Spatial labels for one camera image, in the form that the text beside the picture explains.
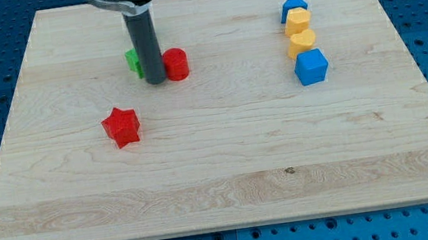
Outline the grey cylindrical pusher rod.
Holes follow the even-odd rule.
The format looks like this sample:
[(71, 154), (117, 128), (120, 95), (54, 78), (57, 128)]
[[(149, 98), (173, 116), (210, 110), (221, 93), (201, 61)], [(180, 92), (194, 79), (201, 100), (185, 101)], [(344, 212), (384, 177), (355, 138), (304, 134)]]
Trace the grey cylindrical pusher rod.
[(155, 34), (154, 23), (150, 17), (149, 6), (134, 7), (131, 11), (123, 12), (123, 19), (146, 82), (150, 85), (163, 83), (167, 78), (167, 72)]

